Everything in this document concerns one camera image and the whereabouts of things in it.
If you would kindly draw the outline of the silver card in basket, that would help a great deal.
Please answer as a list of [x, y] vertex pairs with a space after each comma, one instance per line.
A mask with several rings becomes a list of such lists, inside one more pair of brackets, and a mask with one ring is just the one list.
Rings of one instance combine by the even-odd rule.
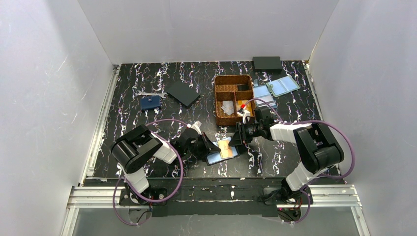
[[223, 101], [223, 105], [221, 106], [222, 111], [228, 115], [233, 115], [234, 112], [234, 102], [232, 100]]

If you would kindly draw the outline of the black flat square pad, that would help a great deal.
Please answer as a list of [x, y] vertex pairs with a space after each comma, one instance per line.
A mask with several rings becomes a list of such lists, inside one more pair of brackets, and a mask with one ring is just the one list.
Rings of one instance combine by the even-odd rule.
[[169, 84], [166, 92], [187, 108], [200, 97], [200, 94], [195, 89], [190, 88], [186, 83], [181, 81]]

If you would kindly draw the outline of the black leather card holder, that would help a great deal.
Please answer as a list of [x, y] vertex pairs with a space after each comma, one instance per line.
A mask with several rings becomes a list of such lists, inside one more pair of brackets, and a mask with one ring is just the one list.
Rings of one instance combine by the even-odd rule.
[[207, 156], [207, 164], [209, 166], [239, 156], [237, 148], [229, 146], [229, 141], [231, 139], [232, 137], [227, 137], [213, 143], [220, 148], [220, 152], [215, 152]]

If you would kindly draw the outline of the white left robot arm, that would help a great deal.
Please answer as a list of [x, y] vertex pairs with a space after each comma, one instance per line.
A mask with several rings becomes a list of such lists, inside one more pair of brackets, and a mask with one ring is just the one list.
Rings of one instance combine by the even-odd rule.
[[140, 125], [118, 138], [111, 147], [111, 153], [121, 165], [128, 186], [138, 193], [149, 188], [144, 166], [152, 157], [172, 164], [178, 156], [206, 158], [220, 152], [221, 149], [209, 140], [197, 124], [188, 124], [181, 135], [170, 142], [163, 141], [145, 125]]

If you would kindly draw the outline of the silver metal wrench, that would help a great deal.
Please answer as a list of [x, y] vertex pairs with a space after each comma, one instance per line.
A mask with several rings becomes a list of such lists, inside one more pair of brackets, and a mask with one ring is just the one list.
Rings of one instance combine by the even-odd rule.
[[151, 92], [143, 92], [143, 91], [138, 91], [135, 93], [136, 96], [142, 95], [142, 96], [159, 96], [163, 99], [165, 99], [167, 97], [167, 93], [163, 92], [163, 93], [151, 93]]

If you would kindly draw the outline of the gold striped credit card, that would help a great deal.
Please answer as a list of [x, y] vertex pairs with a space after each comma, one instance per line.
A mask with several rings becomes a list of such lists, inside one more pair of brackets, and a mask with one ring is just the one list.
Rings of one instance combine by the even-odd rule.
[[221, 150], [220, 156], [222, 159], [233, 158], [235, 156], [232, 147], [229, 146], [229, 140], [219, 140], [218, 147]]

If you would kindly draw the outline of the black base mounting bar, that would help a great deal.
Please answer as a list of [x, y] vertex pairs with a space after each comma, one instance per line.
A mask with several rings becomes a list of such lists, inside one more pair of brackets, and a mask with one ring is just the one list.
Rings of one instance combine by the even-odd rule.
[[280, 192], [281, 177], [184, 178], [181, 186], [174, 178], [150, 178], [143, 196], [129, 188], [120, 195], [121, 206], [149, 206], [154, 217], [177, 215], [261, 215], [277, 217], [289, 208], [293, 219], [300, 218], [301, 207], [313, 204], [311, 190], [292, 193], [289, 199]]

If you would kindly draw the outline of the light blue card sleeve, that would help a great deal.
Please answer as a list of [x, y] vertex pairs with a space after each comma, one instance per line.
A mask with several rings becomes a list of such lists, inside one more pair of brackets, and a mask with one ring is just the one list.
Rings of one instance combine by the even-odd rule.
[[253, 88], [253, 95], [254, 98], [261, 99], [268, 103], [271, 107], [274, 109], [277, 108], [277, 104], [274, 100], [274, 97], [271, 95], [271, 93], [268, 90], [268, 87], [266, 85], [256, 86]]

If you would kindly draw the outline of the black rectangular box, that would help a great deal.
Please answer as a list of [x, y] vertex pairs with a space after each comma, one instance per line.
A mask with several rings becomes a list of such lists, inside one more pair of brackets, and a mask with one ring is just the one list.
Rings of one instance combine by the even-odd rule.
[[283, 65], [280, 57], [253, 57], [254, 71], [275, 71], [281, 72]]

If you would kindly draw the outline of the brown woven divided basket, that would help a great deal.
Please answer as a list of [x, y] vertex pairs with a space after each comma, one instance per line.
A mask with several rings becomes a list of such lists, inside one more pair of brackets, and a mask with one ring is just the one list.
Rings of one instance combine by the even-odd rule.
[[[214, 78], [215, 115], [219, 126], [234, 126], [242, 121], [237, 115], [239, 106], [254, 98], [252, 77], [250, 75], [217, 75]], [[223, 101], [234, 102], [234, 114], [226, 115], [221, 106]]]

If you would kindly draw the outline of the light green card sleeve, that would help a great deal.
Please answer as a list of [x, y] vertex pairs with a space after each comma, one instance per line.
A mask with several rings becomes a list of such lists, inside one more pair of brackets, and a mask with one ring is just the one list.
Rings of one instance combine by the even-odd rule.
[[266, 83], [266, 86], [273, 97], [279, 97], [300, 89], [300, 85], [291, 76], [273, 80]]

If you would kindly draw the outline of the navy blue small wallet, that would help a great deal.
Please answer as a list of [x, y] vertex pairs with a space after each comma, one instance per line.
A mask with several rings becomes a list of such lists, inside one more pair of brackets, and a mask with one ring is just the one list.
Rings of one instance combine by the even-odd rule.
[[140, 99], [141, 111], [153, 110], [161, 107], [160, 96], [146, 96]]

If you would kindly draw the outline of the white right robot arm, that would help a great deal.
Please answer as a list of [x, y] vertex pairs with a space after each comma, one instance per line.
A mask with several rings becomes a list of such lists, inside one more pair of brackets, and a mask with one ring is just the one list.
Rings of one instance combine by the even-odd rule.
[[281, 196], [290, 196], [301, 190], [324, 171], [344, 160], [344, 152], [327, 125], [317, 121], [279, 123], [267, 107], [255, 109], [254, 115], [254, 122], [249, 122], [246, 115], [243, 115], [243, 121], [236, 123], [236, 131], [229, 146], [246, 145], [255, 137], [295, 144], [300, 163], [282, 180], [278, 191]]

